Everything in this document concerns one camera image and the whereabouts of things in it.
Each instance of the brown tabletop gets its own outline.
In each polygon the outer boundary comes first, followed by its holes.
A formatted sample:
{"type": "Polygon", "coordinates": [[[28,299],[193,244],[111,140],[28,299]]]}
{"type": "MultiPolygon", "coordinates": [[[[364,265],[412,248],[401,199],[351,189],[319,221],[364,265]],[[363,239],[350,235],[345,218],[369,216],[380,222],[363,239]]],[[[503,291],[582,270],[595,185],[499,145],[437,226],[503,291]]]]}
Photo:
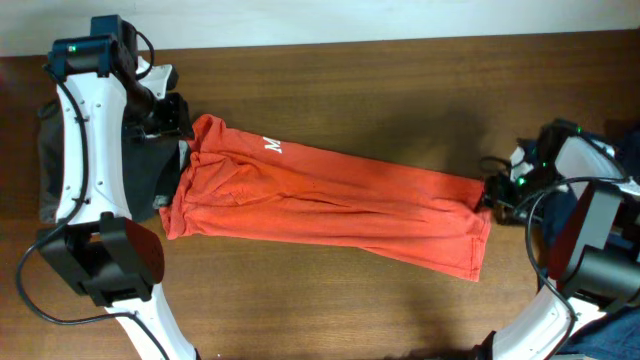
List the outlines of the brown tabletop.
{"type": "MultiPolygon", "coordinates": [[[[347,154],[479,178],[561,116],[588,130],[640,115],[635,31],[158,51],[191,114],[347,154]]],[[[54,96],[44,57],[0,58],[0,357],[136,359],[115,321],[59,327],[13,283],[37,219],[35,110],[54,96]]],[[[535,294],[521,228],[494,226],[479,283],[350,248],[193,236],[163,239],[164,287],[203,359],[381,359],[465,349],[535,294]]],[[[39,256],[34,300],[62,318],[102,313],[39,256]]]]}

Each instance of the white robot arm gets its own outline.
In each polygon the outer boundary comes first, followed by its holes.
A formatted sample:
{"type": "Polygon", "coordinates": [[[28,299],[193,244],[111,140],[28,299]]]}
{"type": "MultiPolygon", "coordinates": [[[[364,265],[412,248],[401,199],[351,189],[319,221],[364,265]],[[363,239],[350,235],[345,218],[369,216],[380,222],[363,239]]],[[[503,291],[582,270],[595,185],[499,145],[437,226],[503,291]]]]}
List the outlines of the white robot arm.
{"type": "Polygon", "coordinates": [[[164,296],[160,241],[131,221],[125,197],[123,136],[147,141],[193,135],[186,102],[167,93],[177,73],[171,65],[138,58],[137,34],[113,15],[93,18],[89,37],[54,43],[46,70],[58,84],[64,116],[64,185],[56,213],[61,225],[36,244],[72,289],[114,315],[142,359],[199,359],[164,296]],[[100,241],[89,241],[98,234],[100,241]]]}

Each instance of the black fabric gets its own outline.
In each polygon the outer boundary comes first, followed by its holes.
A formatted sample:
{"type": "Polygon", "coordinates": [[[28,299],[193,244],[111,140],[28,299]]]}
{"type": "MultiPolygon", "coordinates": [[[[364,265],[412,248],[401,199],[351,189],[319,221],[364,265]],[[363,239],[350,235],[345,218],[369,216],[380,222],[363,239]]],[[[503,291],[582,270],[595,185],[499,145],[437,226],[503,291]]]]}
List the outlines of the black fabric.
{"type": "MultiPolygon", "coordinates": [[[[64,131],[59,102],[43,106],[38,117],[41,119],[39,217],[44,223],[53,223],[64,177],[64,131]]],[[[180,181],[182,157],[177,139],[144,144],[122,142],[124,192],[133,221],[145,221],[155,215],[155,209],[171,203],[180,181]]]]}

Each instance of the wooden table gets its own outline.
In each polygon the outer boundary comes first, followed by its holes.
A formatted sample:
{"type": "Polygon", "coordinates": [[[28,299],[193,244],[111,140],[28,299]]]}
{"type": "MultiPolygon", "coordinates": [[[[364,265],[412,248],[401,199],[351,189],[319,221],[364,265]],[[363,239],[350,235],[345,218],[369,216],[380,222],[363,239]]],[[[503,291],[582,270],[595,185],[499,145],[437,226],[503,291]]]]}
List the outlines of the wooden table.
{"type": "MultiPolygon", "coordinates": [[[[481,155],[508,156],[562,116],[586,129],[640,115],[635,31],[337,45],[159,51],[191,114],[347,154],[479,177],[481,155]]],[[[116,322],[58,327],[13,284],[37,220],[35,110],[54,96],[44,57],[0,59],[0,357],[135,359],[116,322]]],[[[479,283],[359,249],[193,236],[162,238],[165,292],[204,359],[381,359],[466,349],[535,294],[521,228],[494,226],[479,283]]],[[[35,301],[62,318],[98,314],[39,256],[35,301]]]]}

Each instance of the orange garment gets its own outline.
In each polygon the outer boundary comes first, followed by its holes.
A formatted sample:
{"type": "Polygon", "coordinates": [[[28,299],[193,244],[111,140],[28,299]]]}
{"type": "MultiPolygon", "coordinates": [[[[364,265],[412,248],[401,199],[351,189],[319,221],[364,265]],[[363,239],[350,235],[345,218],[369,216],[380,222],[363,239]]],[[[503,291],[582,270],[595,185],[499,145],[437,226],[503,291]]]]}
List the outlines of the orange garment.
{"type": "Polygon", "coordinates": [[[167,237],[353,246],[478,281],[488,211],[477,180],[279,142],[201,116],[167,237]]]}

